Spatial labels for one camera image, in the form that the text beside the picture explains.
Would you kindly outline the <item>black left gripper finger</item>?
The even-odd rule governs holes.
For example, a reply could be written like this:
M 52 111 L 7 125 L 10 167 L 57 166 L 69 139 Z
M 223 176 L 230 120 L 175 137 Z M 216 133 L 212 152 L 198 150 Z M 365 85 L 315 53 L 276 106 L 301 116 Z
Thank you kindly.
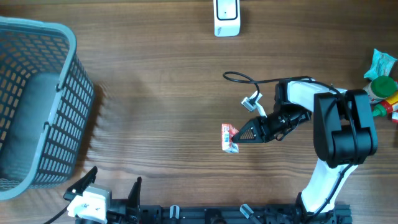
M 82 196 L 85 189 L 95 182 L 97 172 L 98 168 L 94 166 L 85 176 L 67 188 L 63 198 L 66 201 L 72 201 L 77 195 Z
M 142 177 L 138 177 L 128 196 L 127 205 L 129 208 L 139 208 L 140 196 L 141 196 L 141 184 L 142 184 Z

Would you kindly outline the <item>small red white box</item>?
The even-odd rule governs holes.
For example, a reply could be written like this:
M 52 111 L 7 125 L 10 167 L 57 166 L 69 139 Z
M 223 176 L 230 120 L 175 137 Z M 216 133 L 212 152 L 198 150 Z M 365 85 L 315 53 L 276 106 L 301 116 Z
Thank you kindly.
M 221 146 L 224 152 L 237 154 L 239 152 L 238 144 L 232 141 L 232 137 L 239 131 L 231 124 L 223 123 L 221 125 Z

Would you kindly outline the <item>green lid jar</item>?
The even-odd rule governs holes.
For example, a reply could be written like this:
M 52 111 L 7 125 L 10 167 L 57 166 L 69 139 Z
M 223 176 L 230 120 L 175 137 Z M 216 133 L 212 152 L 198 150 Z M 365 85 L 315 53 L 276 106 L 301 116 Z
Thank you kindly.
M 369 103 L 376 104 L 397 91 L 397 83 L 391 77 L 380 76 L 368 83 L 363 90 L 368 94 Z

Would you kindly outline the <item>yellow red sauce bottle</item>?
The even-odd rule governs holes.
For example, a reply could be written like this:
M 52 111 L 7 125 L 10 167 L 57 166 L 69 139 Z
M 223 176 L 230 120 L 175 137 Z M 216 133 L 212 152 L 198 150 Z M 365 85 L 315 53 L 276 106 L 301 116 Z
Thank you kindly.
M 380 103 L 376 104 L 373 108 L 372 115 L 376 116 L 385 116 L 392 112 L 397 111 L 397 92 L 382 100 Z

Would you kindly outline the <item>red snack packet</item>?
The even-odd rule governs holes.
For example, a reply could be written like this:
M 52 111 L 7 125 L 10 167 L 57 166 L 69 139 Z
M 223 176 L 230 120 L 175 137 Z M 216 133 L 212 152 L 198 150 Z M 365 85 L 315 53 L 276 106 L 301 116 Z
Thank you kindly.
M 398 123 L 398 112 L 397 111 L 392 112 L 391 121 L 396 124 Z

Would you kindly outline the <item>teal wet wipes pack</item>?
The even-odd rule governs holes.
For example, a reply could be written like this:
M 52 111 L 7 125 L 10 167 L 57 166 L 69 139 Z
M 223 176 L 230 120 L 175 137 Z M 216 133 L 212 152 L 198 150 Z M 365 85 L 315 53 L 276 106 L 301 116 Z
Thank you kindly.
M 364 74 L 364 78 L 375 80 L 378 77 L 388 77 L 397 59 L 393 56 L 374 49 L 370 69 Z

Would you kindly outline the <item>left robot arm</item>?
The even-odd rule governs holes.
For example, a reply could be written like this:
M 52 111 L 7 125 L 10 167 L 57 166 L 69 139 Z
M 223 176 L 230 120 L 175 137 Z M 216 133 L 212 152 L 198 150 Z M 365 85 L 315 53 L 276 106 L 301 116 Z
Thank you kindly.
M 69 202 L 67 215 L 77 224 L 140 223 L 142 178 L 136 179 L 127 198 L 114 199 L 110 188 L 95 184 L 97 172 L 94 166 L 67 188 L 63 195 Z

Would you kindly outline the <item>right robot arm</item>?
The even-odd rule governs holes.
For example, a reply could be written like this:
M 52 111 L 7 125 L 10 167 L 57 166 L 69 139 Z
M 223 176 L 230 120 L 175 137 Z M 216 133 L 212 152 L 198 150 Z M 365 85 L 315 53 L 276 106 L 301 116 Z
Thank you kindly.
M 345 90 L 311 77 L 276 78 L 274 110 L 266 114 L 256 90 L 242 104 L 259 115 L 239 131 L 230 129 L 223 145 L 282 141 L 299 125 L 313 121 L 313 147 L 318 157 L 308 185 L 289 205 L 289 212 L 268 207 L 265 222 L 285 218 L 290 223 L 340 223 L 346 215 L 335 199 L 349 175 L 376 153 L 378 140 L 368 96 L 364 90 Z

